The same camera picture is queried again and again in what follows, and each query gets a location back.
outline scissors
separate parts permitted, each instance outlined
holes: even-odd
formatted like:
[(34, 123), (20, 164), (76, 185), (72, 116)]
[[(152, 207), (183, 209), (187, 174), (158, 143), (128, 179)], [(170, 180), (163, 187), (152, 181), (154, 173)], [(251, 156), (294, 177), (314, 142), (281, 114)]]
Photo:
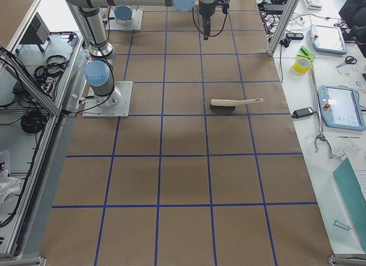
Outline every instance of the scissors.
[(354, 65), (355, 63), (357, 63), (357, 59), (355, 57), (347, 56), (344, 60), (344, 63), (339, 64), (338, 66), (336, 66), (336, 68), (342, 67), (347, 64)]

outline blue framed tablet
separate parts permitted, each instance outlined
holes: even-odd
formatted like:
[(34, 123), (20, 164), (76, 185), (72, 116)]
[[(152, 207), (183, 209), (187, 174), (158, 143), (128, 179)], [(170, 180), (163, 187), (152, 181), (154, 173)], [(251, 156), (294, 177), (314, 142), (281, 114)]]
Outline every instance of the blue framed tablet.
[(323, 120), (328, 127), (366, 130), (359, 99), (355, 89), (320, 86), (318, 92)]
[(335, 54), (347, 53), (339, 27), (312, 25), (310, 38), (316, 51)]

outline white mounting plate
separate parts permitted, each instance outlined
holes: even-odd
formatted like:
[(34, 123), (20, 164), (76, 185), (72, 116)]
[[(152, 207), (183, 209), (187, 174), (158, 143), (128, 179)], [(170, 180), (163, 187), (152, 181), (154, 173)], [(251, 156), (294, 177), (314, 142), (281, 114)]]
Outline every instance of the white mounting plate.
[[(132, 31), (132, 30), (141, 30), (142, 24), (142, 15), (144, 13), (143, 10), (132, 10), (134, 18), (131, 24), (128, 25), (120, 25), (115, 22), (115, 20), (109, 20), (109, 25), (107, 23), (107, 30), (110, 31)], [(110, 12), (110, 17), (114, 17), (113, 11)]]
[[(132, 94), (132, 81), (116, 81), (115, 85), (119, 88), (122, 94), (122, 98), (118, 105), (104, 109), (101, 107), (95, 107), (93, 109), (86, 110), (83, 112), (82, 116), (84, 117), (98, 117), (98, 118), (105, 118), (105, 117), (128, 117), (128, 113), (130, 110), (130, 101), (131, 101), (131, 94)], [(89, 96), (93, 96), (94, 92), (90, 88), (89, 89)], [(91, 108), (96, 106), (97, 103), (94, 99), (87, 100), (85, 103), (85, 109)]]

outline green object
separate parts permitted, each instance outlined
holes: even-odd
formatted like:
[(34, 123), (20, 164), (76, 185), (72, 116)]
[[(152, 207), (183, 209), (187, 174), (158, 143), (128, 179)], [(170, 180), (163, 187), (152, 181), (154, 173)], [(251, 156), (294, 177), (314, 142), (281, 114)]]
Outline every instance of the green object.
[(298, 55), (297, 55), (298, 57), (305, 57), (305, 58), (309, 59), (311, 62), (313, 62), (313, 61), (314, 61), (314, 57), (315, 57), (315, 55), (314, 55), (314, 54), (312, 54), (312, 53), (310, 53), (310, 52), (309, 52), (309, 50), (308, 50), (307, 48), (305, 48), (304, 46), (301, 46), (300, 50), (301, 50), (301, 52), (302, 52), (303, 54), (298, 54)]
[(361, 247), (366, 252), (366, 201), (348, 158), (333, 172), (333, 176), (353, 221)]

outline white keyboard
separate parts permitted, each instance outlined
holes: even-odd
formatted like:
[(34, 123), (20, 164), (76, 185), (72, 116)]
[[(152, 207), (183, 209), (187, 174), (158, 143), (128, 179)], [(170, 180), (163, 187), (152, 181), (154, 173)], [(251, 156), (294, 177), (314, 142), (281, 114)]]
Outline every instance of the white keyboard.
[(304, 0), (304, 2), (309, 10), (321, 10), (323, 7), (319, 0)]
[(362, 194), (366, 199), (366, 170), (357, 170), (355, 174), (360, 183)]

